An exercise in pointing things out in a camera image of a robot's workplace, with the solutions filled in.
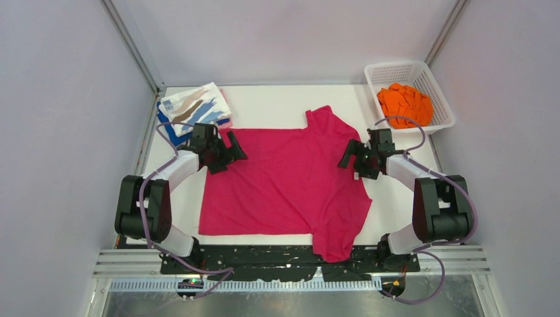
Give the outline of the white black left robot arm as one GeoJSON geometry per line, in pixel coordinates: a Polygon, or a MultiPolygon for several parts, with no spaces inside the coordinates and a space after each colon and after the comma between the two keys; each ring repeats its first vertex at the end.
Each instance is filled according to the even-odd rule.
{"type": "Polygon", "coordinates": [[[172,156],[162,166],[123,178],[114,228],[118,235],[144,240],[149,248],[178,256],[178,266],[186,273],[195,273],[203,257],[195,251],[197,239],[174,226],[171,194],[203,167],[216,174],[248,156],[233,131],[221,135],[213,123],[193,124],[187,143],[171,149],[172,156]]]}

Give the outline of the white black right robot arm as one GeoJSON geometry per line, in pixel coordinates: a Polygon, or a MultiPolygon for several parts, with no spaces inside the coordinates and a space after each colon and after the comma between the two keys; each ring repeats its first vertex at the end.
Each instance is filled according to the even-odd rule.
{"type": "Polygon", "coordinates": [[[413,159],[408,150],[396,149],[390,129],[369,129],[368,135],[366,143],[349,140],[338,166],[351,164],[357,176],[371,180],[389,176],[413,193],[411,223],[382,236],[376,265],[393,271],[429,246],[467,239],[476,219],[465,178],[435,172],[413,159]]]}

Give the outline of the magenta t shirt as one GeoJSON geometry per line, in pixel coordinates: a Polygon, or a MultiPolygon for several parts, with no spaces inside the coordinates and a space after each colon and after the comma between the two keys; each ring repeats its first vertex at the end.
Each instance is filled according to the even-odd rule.
{"type": "Polygon", "coordinates": [[[199,234],[310,234],[324,261],[349,258],[372,203],[353,171],[338,166],[359,133],[329,106],[305,116],[302,129],[234,130],[248,157],[207,175],[199,234]]]}

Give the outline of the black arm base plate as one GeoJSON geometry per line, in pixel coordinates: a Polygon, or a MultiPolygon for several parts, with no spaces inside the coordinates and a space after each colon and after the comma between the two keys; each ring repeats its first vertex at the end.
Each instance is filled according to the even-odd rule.
{"type": "Polygon", "coordinates": [[[366,281],[375,273],[395,273],[401,277],[420,270],[417,256],[393,255],[387,246],[354,245],[338,262],[327,262],[303,245],[212,245],[195,248],[181,260],[160,254],[164,275],[208,275],[218,281],[309,281],[317,273],[326,281],[366,281]]]}

